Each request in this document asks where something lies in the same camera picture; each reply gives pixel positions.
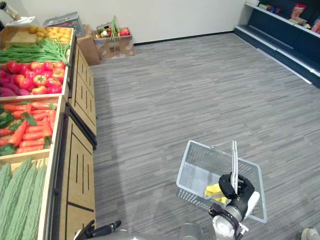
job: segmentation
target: green onion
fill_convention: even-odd
[[[55,42],[48,38],[37,41],[32,46],[13,44],[9,49],[0,50],[0,64],[9,61],[18,63],[61,61],[68,66],[67,51],[70,47],[69,44],[62,45],[59,39]]]

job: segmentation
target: white wall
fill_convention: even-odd
[[[78,11],[92,29],[116,15],[129,27],[136,43],[232,31],[245,24],[250,10],[245,0],[8,0],[22,16],[46,19]],[[0,20],[9,18],[1,11]]]

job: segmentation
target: tomato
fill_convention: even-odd
[[[37,74],[34,71],[29,71],[25,74],[25,77],[28,79],[34,79]]]
[[[13,74],[17,74],[20,72],[20,64],[15,62],[15,61],[8,61],[5,64],[6,68],[10,70],[10,72],[12,72]]]
[[[13,83],[14,83],[15,85],[19,86],[19,83],[20,83],[23,79],[25,79],[25,76],[23,76],[23,75],[21,75],[21,74],[19,74],[19,75],[14,74]]]
[[[55,68],[60,68],[60,69],[65,69],[65,68],[66,68],[65,63],[62,62],[62,61],[57,61],[57,62],[55,62],[55,63],[53,64],[53,66],[54,66]]]
[[[61,84],[64,83],[65,75],[62,72],[52,74],[52,78],[58,80]]]
[[[31,71],[35,71],[35,69],[39,69],[39,68],[42,68],[42,64],[40,62],[33,61],[30,63],[30,70]]]
[[[26,70],[30,70],[28,63],[21,63],[20,67],[21,67],[21,69],[20,69],[19,73],[22,74],[22,75],[24,74],[24,72],[26,72]]]
[[[24,89],[27,91],[31,91],[32,87],[34,86],[33,81],[30,78],[23,78],[20,82],[19,82],[19,88],[20,89]]]
[[[27,73],[31,72],[29,69],[20,70],[20,74],[26,76]]]
[[[33,70],[37,75],[42,74],[44,72],[43,67],[37,67]]]
[[[43,75],[37,75],[33,78],[33,83],[36,86],[45,86],[47,81],[48,81],[47,78]]]
[[[61,86],[61,82],[59,80],[56,80],[52,77],[48,78],[48,81],[46,82],[46,87],[53,87],[53,86]]]
[[[45,71],[52,71],[54,69],[54,64],[52,62],[50,62],[50,61],[45,61],[43,63],[43,69]]]
[[[7,75],[7,73],[1,69],[0,70],[0,79],[4,79],[6,77],[6,75]]]
[[[62,92],[61,86],[51,86],[48,89],[48,94],[60,94]]]
[[[32,94],[38,95],[38,94],[47,94],[48,89],[45,86],[39,86],[34,89],[32,89]]]
[[[52,73],[53,74],[56,74],[56,73],[63,73],[65,74],[65,70],[61,67],[55,67],[53,70],[52,70]]]
[[[48,79],[48,78],[51,78],[52,72],[51,72],[51,71],[44,71],[44,72],[42,73],[42,75],[45,76],[45,77]]]

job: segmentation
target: cabinet door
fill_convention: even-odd
[[[64,240],[96,216],[93,146],[71,117],[66,138],[59,221]]]
[[[66,239],[73,240],[78,230],[82,229],[91,220],[95,219],[95,214],[91,211],[87,211],[72,205],[68,206],[67,211],[68,218],[65,225]]]
[[[72,97],[68,102],[93,134],[97,135],[94,78],[78,45],[74,62]]]
[[[77,72],[82,77],[88,90],[94,96],[95,95],[95,86],[94,86],[93,73],[91,72],[90,67],[89,67],[89,65],[88,65],[88,63],[87,63],[87,61],[86,61],[86,59],[80,49],[78,50]]]

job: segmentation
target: gray carpet floor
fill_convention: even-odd
[[[97,114],[97,225],[177,235],[185,222],[210,236],[207,211],[176,197],[188,140],[237,140],[261,167],[268,222],[246,220],[247,240],[296,240],[320,230],[320,90],[236,35],[136,46],[93,66]]]

